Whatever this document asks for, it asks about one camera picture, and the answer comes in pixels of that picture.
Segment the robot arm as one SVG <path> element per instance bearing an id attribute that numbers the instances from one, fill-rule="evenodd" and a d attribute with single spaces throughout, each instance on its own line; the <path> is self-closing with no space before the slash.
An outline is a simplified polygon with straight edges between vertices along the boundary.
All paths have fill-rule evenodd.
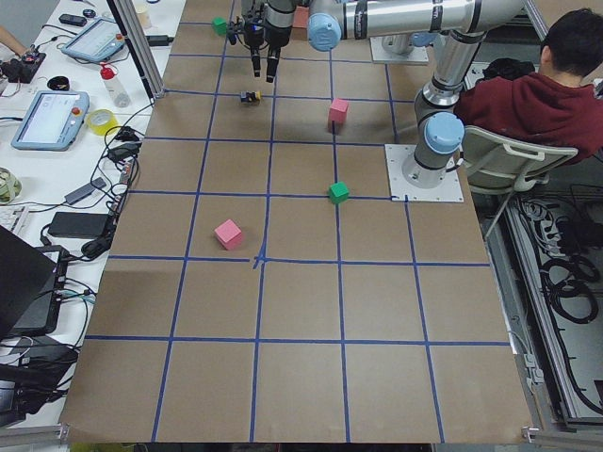
<path id="1" fill-rule="evenodd" d="M 306 38 L 319 52 L 333 50 L 342 40 L 377 37 L 386 52 L 407 55 L 441 30 L 442 9 L 432 1 L 243 1 L 239 16 L 226 25 L 226 37 L 248 49 L 254 76 L 261 75 L 261 51 L 266 50 L 266 81 L 274 81 L 299 9 L 307 11 Z"/>
<path id="2" fill-rule="evenodd" d="M 464 76 L 487 32 L 510 21 L 522 1 L 268 1 L 261 14 L 264 41 L 269 45 L 267 81 L 276 75 L 281 49 L 288 45 L 298 6 L 309 7 L 308 40 L 328 52 L 347 39 L 448 34 L 432 79 L 417 94 L 417 130 L 429 117 L 457 104 Z"/>

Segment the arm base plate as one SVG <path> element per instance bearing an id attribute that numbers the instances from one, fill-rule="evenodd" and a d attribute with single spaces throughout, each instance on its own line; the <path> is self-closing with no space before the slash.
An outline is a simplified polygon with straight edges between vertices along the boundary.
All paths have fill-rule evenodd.
<path id="1" fill-rule="evenodd" d="M 452 158 L 444 169 L 424 169 L 415 160 L 416 146 L 385 144 L 390 198 L 394 202 L 463 202 L 458 170 Z"/>
<path id="2" fill-rule="evenodd" d="M 373 37 L 369 42 L 374 63 L 420 66 L 429 63 L 426 48 L 414 46 L 412 34 Z"/>

